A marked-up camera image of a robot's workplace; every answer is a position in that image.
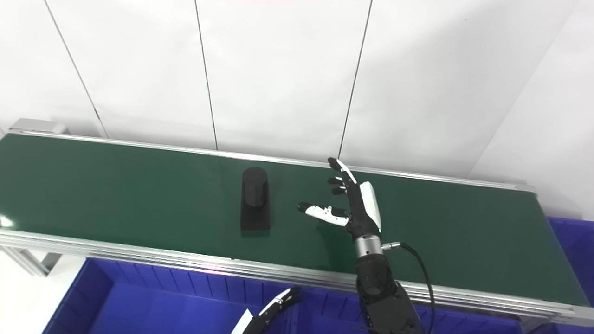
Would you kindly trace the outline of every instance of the black block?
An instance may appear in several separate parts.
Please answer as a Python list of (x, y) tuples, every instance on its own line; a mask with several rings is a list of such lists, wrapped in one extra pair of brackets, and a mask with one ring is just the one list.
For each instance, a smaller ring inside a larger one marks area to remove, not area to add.
[(241, 229), (262, 231), (270, 229), (268, 175), (259, 167), (244, 171), (241, 185)]

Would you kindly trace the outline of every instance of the robotic hand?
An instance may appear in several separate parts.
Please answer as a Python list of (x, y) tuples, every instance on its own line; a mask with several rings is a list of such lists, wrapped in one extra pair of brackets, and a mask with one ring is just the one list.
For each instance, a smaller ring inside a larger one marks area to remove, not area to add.
[(392, 277), (390, 264), (383, 253), (399, 247), (400, 243), (381, 244), (380, 212), (371, 183), (357, 183), (349, 168), (338, 159), (331, 157), (328, 162), (341, 175), (328, 179), (328, 183), (339, 185), (332, 189), (332, 193), (347, 195), (350, 214), (343, 209), (306, 202), (299, 203), (298, 210), (344, 226), (351, 234), (357, 254), (356, 288), (369, 333), (423, 334), (419, 316), (404, 288)]
[(301, 301), (301, 288), (294, 287), (284, 290), (274, 297), (257, 316), (245, 310), (231, 334), (262, 334), (277, 314), (287, 310), (290, 306)]

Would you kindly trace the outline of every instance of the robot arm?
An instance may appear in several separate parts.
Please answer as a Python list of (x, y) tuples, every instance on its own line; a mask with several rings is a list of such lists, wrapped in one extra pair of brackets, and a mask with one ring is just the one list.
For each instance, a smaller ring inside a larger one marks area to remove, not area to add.
[(351, 234), (357, 254), (357, 293), (370, 333), (423, 334), (424, 330), (408, 294), (394, 280), (383, 251), (400, 244), (381, 244), (381, 220), (375, 193), (369, 182), (357, 183), (349, 168), (340, 160), (329, 158), (330, 167), (340, 177), (328, 179), (339, 187), (333, 194), (346, 194), (350, 214), (333, 207), (302, 202), (298, 210), (326, 222), (344, 226)]

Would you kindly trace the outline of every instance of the floor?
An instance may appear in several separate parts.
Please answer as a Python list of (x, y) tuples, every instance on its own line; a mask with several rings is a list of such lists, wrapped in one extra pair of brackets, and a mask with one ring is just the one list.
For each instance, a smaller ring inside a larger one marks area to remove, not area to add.
[(41, 278), (30, 276), (0, 251), (0, 333), (41, 334), (83, 262), (84, 257), (62, 256), (49, 276)]

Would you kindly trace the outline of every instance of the blue plastic crate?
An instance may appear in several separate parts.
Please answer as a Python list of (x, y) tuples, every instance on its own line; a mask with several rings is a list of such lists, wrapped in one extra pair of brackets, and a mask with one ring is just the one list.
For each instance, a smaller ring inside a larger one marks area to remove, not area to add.
[[(44, 334), (229, 334), (290, 285), (119, 261), (87, 259)], [(269, 334), (363, 334), (355, 294), (304, 287), (302, 302)], [(428, 307), (418, 306), (424, 326)], [(521, 334), (516, 320), (437, 310), (435, 334)]]
[(594, 305), (594, 222), (553, 217), (549, 221), (577, 280)]
[(530, 334), (594, 334), (594, 327), (549, 323), (531, 331)]

